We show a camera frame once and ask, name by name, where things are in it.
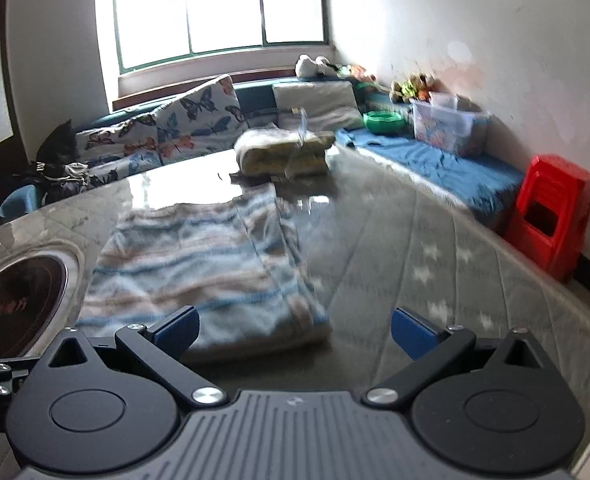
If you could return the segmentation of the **window with green frame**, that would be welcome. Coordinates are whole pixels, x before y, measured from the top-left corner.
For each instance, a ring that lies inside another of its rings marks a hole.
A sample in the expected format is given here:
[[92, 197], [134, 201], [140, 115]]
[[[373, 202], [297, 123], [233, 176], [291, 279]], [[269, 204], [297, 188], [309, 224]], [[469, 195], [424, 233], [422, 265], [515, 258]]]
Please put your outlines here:
[[234, 50], [325, 44], [324, 0], [113, 0], [123, 73]]

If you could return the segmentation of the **folded yellow pastel blanket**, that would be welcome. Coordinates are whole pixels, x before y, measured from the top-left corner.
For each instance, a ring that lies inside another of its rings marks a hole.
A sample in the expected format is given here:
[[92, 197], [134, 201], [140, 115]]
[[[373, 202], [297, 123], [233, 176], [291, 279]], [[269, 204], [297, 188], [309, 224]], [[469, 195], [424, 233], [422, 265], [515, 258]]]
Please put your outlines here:
[[237, 166], [245, 177], [300, 177], [327, 172], [325, 153], [335, 142], [331, 131], [248, 129], [235, 141]]

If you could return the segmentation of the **long butterfly print cushion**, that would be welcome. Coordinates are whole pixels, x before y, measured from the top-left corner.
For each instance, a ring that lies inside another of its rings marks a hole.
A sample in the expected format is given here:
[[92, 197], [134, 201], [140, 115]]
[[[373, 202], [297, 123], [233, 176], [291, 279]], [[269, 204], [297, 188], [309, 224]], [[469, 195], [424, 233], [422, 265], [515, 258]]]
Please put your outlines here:
[[152, 114], [76, 134], [79, 162], [88, 167], [91, 188], [161, 167]]

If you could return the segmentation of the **black bag on sofa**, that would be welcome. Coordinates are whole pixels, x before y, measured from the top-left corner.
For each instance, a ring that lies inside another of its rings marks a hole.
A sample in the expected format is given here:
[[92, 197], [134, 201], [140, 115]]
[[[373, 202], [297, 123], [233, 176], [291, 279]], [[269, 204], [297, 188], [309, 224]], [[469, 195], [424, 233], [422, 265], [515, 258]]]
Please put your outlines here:
[[71, 119], [58, 125], [42, 142], [35, 156], [35, 162], [50, 165], [68, 165], [77, 162], [79, 151], [76, 132]]

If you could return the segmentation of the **green plastic basin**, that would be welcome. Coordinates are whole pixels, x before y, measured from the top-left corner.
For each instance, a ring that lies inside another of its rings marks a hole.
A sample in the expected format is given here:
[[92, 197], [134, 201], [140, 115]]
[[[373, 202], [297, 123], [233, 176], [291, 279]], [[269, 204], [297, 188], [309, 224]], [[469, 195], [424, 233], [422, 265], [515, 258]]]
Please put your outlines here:
[[363, 125], [371, 133], [381, 136], [397, 136], [406, 129], [407, 120], [405, 116], [390, 110], [373, 110], [362, 116]]

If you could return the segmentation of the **blue striped knit garment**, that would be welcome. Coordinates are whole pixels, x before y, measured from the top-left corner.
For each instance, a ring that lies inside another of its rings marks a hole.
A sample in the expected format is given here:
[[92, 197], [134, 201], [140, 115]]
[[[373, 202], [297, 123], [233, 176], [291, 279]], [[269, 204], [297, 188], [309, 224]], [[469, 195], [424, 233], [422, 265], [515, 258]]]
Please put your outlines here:
[[125, 214], [98, 255], [76, 325], [109, 337], [187, 306], [199, 313], [188, 362], [243, 359], [330, 336], [291, 208], [272, 184], [225, 203]]

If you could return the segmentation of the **blue plastic chair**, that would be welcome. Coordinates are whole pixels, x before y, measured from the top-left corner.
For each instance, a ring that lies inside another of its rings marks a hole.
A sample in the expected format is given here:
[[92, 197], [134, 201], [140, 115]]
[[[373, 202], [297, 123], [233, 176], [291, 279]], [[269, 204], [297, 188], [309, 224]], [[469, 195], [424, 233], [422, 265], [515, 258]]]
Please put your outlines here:
[[44, 193], [36, 185], [24, 185], [13, 191], [0, 205], [0, 224], [11, 222], [17, 218], [39, 209]]

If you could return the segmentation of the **grey white plain pillow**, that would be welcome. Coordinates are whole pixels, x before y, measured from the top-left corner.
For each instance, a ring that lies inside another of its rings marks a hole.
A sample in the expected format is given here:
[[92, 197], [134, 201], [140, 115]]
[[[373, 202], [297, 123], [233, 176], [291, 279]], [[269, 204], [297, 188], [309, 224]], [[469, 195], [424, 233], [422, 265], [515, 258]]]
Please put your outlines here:
[[302, 110], [306, 112], [307, 129], [312, 132], [363, 126], [353, 86], [348, 81], [288, 82], [275, 84], [272, 91], [281, 129], [297, 129]]

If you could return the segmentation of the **red plastic stool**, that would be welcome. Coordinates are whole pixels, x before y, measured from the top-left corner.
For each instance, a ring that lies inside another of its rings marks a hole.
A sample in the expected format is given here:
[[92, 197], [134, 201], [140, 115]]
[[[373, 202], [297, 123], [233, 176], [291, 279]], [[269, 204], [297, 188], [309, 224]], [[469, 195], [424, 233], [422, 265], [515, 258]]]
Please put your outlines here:
[[590, 171], [555, 154], [534, 156], [503, 238], [562, 283], [574, 274], [590, 220]]

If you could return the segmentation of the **clear plastic storage bin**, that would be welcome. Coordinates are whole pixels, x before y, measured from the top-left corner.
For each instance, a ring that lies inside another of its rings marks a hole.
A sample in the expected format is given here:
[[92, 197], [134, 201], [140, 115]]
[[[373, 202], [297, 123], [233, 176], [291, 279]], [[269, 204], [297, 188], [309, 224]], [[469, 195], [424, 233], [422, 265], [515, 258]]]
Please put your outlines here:
[[491, 122], [488, 112], [468, 112], [412, 100], [413, 134], [417, 141], [459, 157], [484, 151]]

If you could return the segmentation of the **upright butterfly print pillow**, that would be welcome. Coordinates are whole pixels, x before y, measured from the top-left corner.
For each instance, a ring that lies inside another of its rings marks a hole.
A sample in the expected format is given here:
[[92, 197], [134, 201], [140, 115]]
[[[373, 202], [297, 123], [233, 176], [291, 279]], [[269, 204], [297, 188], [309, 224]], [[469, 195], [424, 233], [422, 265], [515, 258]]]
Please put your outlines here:
[[154, 110], [163, 165], [228, 151], [248, 129], [232, 77], [222, 75]]

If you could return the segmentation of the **brown monkey plush toy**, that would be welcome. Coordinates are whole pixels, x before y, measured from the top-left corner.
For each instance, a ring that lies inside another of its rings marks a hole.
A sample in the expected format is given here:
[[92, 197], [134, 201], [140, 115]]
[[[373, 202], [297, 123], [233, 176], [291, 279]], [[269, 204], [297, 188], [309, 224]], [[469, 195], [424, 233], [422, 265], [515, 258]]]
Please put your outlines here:
[[389, 99], [394, 103], [408, 103], [412, 100], [429, 102], [435, 87], [435, 78], [425, 73], [412, 74], [404, 81], [393, 81], [389, 90]]

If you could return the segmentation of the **black white plush toy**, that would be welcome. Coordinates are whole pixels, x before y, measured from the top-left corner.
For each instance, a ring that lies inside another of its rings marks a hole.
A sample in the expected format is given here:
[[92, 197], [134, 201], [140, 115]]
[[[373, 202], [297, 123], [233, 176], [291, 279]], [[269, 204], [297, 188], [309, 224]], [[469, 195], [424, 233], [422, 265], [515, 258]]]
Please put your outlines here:
[[336, 77], [338, 67], [325, 56], [311, 58], [308, 54], [301, 54], [295, 64], [295, 76], [301, 79], [316, 79]]

